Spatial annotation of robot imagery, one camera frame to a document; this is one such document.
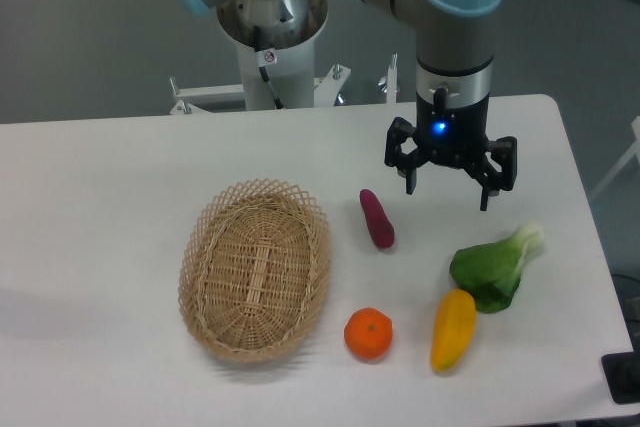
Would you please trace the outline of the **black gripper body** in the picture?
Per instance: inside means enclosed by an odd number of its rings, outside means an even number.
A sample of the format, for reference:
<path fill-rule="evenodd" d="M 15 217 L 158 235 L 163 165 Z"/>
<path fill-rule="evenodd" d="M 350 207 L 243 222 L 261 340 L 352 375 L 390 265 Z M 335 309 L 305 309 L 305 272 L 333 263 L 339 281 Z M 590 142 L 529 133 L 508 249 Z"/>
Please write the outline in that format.
<path fill-rule="evenodd" d="M 417 97 L 417 126 L 413 140 L 422 164 L 462 169 L 480 165 L 486 157 L 486 122 L 489 96 L 479 102 L 452 108 L 453 96 L 440 88 L 430 100 Z"/>

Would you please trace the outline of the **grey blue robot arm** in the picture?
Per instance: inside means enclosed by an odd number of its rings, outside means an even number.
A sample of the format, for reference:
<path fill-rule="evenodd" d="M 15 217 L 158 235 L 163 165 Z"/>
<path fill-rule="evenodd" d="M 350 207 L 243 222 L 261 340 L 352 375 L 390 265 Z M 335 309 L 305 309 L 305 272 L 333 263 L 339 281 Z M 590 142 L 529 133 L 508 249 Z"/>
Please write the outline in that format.
<path fill-rule="evenodd" d="M 327 20 L 326 0 L 181 0 L 194 13 L 214 12 L 240 48 L 250 110 L 307 107 L 313 80 L 284 54 L 310 43 Z M 486 120 L 493 67 L 493 20 L 502 0 L 360 0 L 411 27 L 416 35 L 415 121 L 395 119 L 384 162 L 413 191 L 418 169 L 433 163 L 465 171 L 488 199 L 513 188 L 517 142 L 490 140 Z"/>

